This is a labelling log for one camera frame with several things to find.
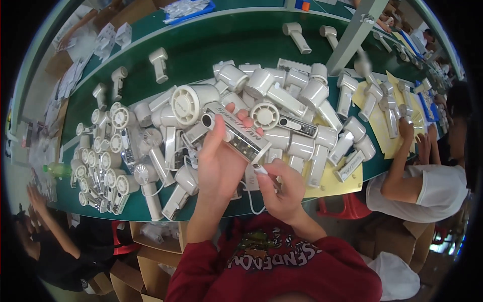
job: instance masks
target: red sweatshirt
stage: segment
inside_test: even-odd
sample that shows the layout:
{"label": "red sweatshirt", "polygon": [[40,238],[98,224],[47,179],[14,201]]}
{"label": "red sweatshirt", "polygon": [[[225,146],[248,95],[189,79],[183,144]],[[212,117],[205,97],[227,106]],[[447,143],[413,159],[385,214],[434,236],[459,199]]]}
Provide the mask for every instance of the red sweatshirt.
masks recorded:
{"label": "red sweatshirt", "polygon": [[379,301],[379,276],[344,240],[313,244],[291,226],[263,213],[235,219],[220,252],[210,241],[188,244],[164,301],[267,301],[302,292],[316,301]]}

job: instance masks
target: red stool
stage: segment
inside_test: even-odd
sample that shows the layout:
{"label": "red stool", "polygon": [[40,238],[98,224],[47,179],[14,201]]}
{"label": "red stool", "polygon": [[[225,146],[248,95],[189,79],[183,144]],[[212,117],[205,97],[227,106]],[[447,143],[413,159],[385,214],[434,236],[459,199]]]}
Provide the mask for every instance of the red stool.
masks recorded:
{"label": "red stool", "polygon": [[[436,236],[438,235],[438,233],[440,234],[441,239],[436,240]],[[444,242],[444,239],[446,239],[446,237],[448,237],[448,230],[445,228],[435,226],[432,244],[442,244]]]}
{"label": "red stool", "polygon": [[113,236],[114,236],[114,254],[113,255],[128,254],[130,252],[136,251],[141,248],[141,245],[139,243],[122,245],[122,243],[117,238],[117,226],[119,226],[119,224],[121,223],[122,221],[113,220],[111,224],[113,228]]}
{"label": "red stool", "polygon": [[341,195],[343,201],[343,210],[340,213],[333,213],[327,210],[326,201],[324,197],[318,199],[319,211],[317,211],[318,216],[329,216],[339,219],[360,219],[364,218],[370,213],[372,213],[369,208],[361,203],[355,194],[344,194]]}

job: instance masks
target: white t-shirt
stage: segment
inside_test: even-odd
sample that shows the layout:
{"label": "white t-shirt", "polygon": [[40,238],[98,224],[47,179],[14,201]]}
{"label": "white t-shirt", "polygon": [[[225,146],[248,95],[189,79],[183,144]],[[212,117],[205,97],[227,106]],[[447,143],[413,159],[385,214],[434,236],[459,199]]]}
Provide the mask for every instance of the white t-shirt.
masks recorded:
{"label": "white t-shirt", "polygon": [[423,32],[419,29],[414,29],[412,31],[412,34],[411,36],[415,36],[416,38],[418,38],[418,40],[421,42],[421,44],[426,47],[426,44],[427,44],[427,41],[426,39],[424,38],[424,35],[423,35]]}
{"label": "white t-shirt", "polygon": [[367,207],[407,221],[430,223],[454,215],[461,208],[466,189],[465,169],[461,166],[407,166],[403,177],[423,177],[423,187],[416,204],[393,201],[381,195],[387,173],[370,180],[366,190]]}

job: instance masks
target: green bottle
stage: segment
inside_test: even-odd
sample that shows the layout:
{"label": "green bottle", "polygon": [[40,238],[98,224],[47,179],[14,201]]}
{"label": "green bottle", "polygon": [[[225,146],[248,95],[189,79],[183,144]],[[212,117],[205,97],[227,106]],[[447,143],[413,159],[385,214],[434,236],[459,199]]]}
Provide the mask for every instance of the green bottle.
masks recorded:
{"label": "green bottle", "polygon": [[49,172],[53,177],[70,177],[72,168],[70,165],[51,162],[50,164],[43,166],[43,171]]}

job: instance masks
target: graphic print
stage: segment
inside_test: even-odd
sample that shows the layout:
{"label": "graphic print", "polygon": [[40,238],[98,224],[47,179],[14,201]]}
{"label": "graphic print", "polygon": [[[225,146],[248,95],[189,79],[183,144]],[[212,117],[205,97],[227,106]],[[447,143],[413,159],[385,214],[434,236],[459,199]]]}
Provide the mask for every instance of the graphic print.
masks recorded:
{"label": "graphic print", "polygon": [[235,265],[248,271],[271,270],[277,265],[297,267],[307,264],[320,252],[313,244],[298,237],[294,239],[279,228],[274,228],[270,235],[256,230],[243,235],[227,268]]}

